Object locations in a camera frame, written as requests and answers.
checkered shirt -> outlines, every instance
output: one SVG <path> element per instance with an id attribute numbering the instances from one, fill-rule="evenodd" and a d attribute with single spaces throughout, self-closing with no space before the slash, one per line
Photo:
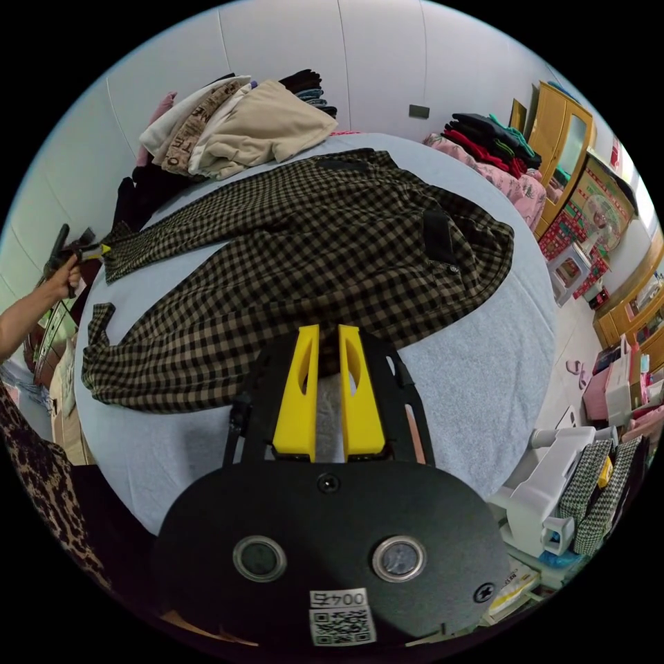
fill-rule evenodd
<path id="1" fill-rule="evenodd" d="M 447 214 L 456 265 L 427 256 L 426 210 Z M 107 282 L 223 239 L 119 344 L 105 332 L 113 305 L 95 305 L 82 367 L 94 398 L 155 413 L 227 405 L 263 346 L 312 324 L 329 376 L 339 324 L 403 348 L 483 304 L 513 255 L 509 225 L 359 149 L 220 187 L 139 233 L 119 225 Z"/>

bed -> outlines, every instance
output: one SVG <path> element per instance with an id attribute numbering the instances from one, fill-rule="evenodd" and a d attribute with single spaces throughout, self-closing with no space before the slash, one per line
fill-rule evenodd
<path id="1" fill-rule="evenodd" d="M 448 328 L 400 351 L 427 412 L 436 465 L 473 487 L 494 493 L 517 465 L 544 401 L 555 352 L 555 304 L 546 264 L 510 201 L 454 158 L 383 134 L 332 136 L 304 159 L 359 147 L 387 150 L 423 180 L 472 199 L 515 231 L 513 267 L 484 305 Z M 278 168 L 274 162 L 228 180 L 186 191 L 157 212 L 174 210 L 237 179 Z M 100 271 L 82 315 L 75 356 L 75 395 L 82 429 L 103 475 L 124 504 L 157 534 L 174 500 L 219 468 L 230 408 L 154 415 L 95 401 L 82 384 L 82 352 L 94 304 L 113 302 L 111 344 L 223 243 L 143 268 L 107 286 Z M 317 459 L 341 461 L 339 376 L 321 380 Z"/>

floor tile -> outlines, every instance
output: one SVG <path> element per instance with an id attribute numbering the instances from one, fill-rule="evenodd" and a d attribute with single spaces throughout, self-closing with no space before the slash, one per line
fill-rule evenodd
<path id="1" fill-rule="evenodd" d="M 554 367 L 551 372 L 548 389 L 544 397 L 544 404 L 535 422 L 537 429 L 555 429 L 567 407 L 568 397 L 558 370 Z"/>
<path id="2" fill-rule="evenodd" d="M 583 299 L 571 299 L 560 308 L 557 322 L 555 366 L 535 424 L 540 429 L 553 429 L 568 406 L 574 406 L 581 423 L 584 422 L 584 390 L 579 386 L 579 376 L 567 371 L 566 362 L 579 360 L 590 380 L 595 359 L 602 348 L 592 325 L 593 311 Z"/>

pink box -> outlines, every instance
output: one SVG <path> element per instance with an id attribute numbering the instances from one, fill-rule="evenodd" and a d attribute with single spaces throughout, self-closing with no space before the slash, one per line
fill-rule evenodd
<path id="1" fill-rule="evenodd" d="M 596 373 L 583 393 L 583 405 L 589 420 L 609 419 L 606 390 L 610 371 L 611 367 L 607 367 L 604 371 Z"/>

pink blanket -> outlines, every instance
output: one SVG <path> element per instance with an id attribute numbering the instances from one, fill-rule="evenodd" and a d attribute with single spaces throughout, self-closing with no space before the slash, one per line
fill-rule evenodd
<path id="1" fill-rule="evenodd" d="M 537 222 L 542 216 L 546 202 L 546 190 L 540 183 L 542 175 L 539 171 L 530 169 L 527 175 L 522 175 L 517 180 L 514 176 L 501 171 L 491 164 L 483 164 L 476 161 L 461 145 L 457 145 L 439 133 L 430 134 L 424 139 L 423 143 L 435 150 L 449 154 L 451 157 L 462 161 L 477 171 L 507 196 L 528 224 L 528 228 L 531 230 L 535 229 Z"/>

